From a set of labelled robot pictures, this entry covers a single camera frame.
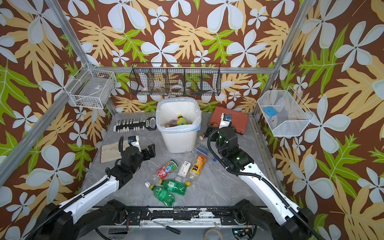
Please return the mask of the lime green label bottle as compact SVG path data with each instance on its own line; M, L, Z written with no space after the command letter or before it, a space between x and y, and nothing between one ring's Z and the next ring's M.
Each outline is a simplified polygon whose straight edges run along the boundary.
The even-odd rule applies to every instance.
M187 120L182 116L182 115L178 115L178 118L177 118L177 126L182 126L182 125L187 125Z

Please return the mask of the red tea bottle white cap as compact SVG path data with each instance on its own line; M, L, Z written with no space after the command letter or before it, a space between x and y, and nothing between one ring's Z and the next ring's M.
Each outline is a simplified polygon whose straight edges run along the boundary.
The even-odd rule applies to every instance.
M176 127L177 126L177 120L173 119L169 122L169 127Z

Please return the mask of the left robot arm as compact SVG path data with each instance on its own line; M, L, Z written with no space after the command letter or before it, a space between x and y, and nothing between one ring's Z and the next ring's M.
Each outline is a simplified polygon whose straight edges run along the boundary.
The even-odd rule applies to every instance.
M124 212L125 205L118 201L112 201L93 213L88 212L102 199L126 185L142 162L156 156L154 144L140 150L132 144L124 148L123 141L121 137L118 145L121 158L115 161L114 167L106 168L106 174L97 183L70 200L46 206L27 235L28 240L76 240L114 221Z

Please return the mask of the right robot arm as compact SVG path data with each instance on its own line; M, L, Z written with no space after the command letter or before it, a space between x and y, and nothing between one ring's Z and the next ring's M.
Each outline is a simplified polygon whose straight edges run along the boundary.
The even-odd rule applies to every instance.
M322 239L314 229L312 212L291 201L263 174L250 155L239 147L234 128L213 130L207 147L225 170L244 181L267 207L264 210L241 200L233 206L241 220L270 232L275 240Z

